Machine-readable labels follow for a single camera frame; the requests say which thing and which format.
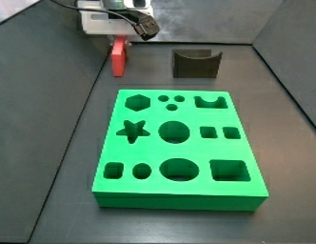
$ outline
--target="rectangular hole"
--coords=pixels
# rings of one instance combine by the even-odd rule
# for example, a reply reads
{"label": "rectangular hole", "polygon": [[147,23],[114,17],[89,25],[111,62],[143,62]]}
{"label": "rectangular hole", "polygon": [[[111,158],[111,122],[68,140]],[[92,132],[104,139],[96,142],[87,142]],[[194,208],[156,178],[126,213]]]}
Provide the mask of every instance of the rectangular hole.
{"label": "rectangular hole", "polygon": [[119,179],[122,177],[122,170],[122,163],[107,163],[104,166],[103,177],[106,179]]}
{"label": "rectangular hole", "polygon": [[218,138],[216,131],[214,127],[199,127],[199,133],[202,138]]}
{"label": "rectangular hole", "polygon": [[223,137],[226,139],[240,139],[238,129],[235,127],[223,127]]}
{"label": "rectangular hole", "polygon": [[240,160],[211,160],[210,170],[216,181],[250,181],[246,163]]}

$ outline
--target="shape sorter board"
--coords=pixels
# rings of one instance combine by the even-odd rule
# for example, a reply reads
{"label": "shape sorter board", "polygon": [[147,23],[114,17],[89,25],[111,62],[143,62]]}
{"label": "shape sorter board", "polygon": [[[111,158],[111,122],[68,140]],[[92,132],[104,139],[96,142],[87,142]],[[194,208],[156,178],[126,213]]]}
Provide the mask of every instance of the shape sorter board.
{"label": "shape sorter board", "polygon": [[120,90],[92,194],[100,207],[254,211],[269,193],[228,93]]}

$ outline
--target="dark gray table surface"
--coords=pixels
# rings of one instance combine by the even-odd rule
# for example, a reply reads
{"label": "dark gray table surface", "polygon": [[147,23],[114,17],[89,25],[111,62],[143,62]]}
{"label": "dark gray table surface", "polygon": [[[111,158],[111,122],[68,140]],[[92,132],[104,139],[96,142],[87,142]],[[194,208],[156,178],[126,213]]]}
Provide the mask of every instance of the dark gray table surface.
{"label": "dark gray table surface", "polygon": [[287,0],[252,45],[316,125],[316,0]]}
{"label": "dark gray table surface", "polygon": [[[223,51],[219,76],[171,78],[171,49]],[[100,73],[31,243],[316,242],[316,131],[248,46],[134,45]],[[119,89],[228,91],[270,198],[255,213],[99,209],[92,176]]]}
{"label": "dark gray table surface", "polygon": [[75,17],[41,1],[0,25],[0,243],[29,239],[107,53]]}

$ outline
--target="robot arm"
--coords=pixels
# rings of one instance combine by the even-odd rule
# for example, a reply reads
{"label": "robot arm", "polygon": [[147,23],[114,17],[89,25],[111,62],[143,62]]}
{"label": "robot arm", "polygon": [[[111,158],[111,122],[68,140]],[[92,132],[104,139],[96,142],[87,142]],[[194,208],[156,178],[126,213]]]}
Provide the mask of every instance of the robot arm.
{"label": "robot arm", "polygon": [[[100,0],[101,7],[130,19],[135,33],[143,40],[151,39],[159,32],[159,26],[144,10],[150,8],[151,0]],[[116,15],[108,14],[108,19],[119,19]]]}

